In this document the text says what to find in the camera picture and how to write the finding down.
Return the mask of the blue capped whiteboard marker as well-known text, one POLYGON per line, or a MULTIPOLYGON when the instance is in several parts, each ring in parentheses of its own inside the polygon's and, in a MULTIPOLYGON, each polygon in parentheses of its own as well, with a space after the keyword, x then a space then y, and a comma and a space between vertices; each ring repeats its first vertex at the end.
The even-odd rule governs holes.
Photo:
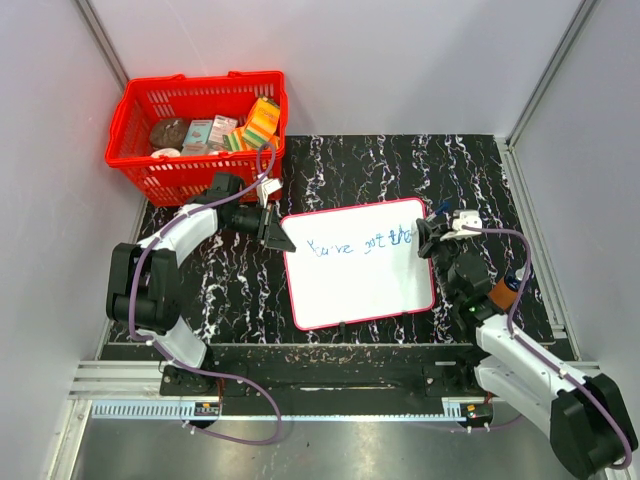
POLYGON ((434 217, 437 217, 443 213, 445 213, 447 210, 449 209, 449 203, 448 202, 443 202, 441 205, 439 205, 434 212, 432 213, 432 215, 434 217))

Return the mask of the pink framed whiteboard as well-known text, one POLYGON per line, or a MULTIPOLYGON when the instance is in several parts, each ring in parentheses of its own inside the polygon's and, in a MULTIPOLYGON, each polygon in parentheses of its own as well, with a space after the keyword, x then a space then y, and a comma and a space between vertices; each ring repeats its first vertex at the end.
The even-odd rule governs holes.
POLYGON ((284 255, 293 322, 302 331, 429 311, 436 289, 418 255, 418 198, 289 215, 284 255))

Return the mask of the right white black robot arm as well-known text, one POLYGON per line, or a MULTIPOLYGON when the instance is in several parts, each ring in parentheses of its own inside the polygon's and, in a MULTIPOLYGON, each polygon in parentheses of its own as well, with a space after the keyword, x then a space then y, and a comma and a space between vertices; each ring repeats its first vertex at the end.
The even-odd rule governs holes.
POLYGON ((486 233, 520 241, 525 236, 484 227, 475 210, 458 210, 451 222, 419 218, 416 227, 418 255, 434 267, 454 331, 473 346, 454 373, 458 390, 468 396, 484 390, 506 401, 546 436, 558 461, 578 479, 628 469, 639 440, 616 382, 569 365, 515 323, 532 256, 494 283, 486 262, 462 246, 486 233))

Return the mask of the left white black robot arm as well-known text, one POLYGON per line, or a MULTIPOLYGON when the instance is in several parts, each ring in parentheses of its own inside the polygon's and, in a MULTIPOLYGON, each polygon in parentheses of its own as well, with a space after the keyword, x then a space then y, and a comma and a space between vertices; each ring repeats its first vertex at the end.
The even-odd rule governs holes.
POLYGON ((107 317, 127 325, 132 338, 159 347, 183 368, 182 384, 195 395, 211 392, 217 373, 207 345, 181 315, 181 264, 203 241, 224 230, 245 234, 268 249, 296 251, 269 204, 281 181, 262 175, 252 187, 258 203, 242 205, 250 188, 236 175, 218 173, 166 226, 135 244, 120 243, 112 252, 107 317))

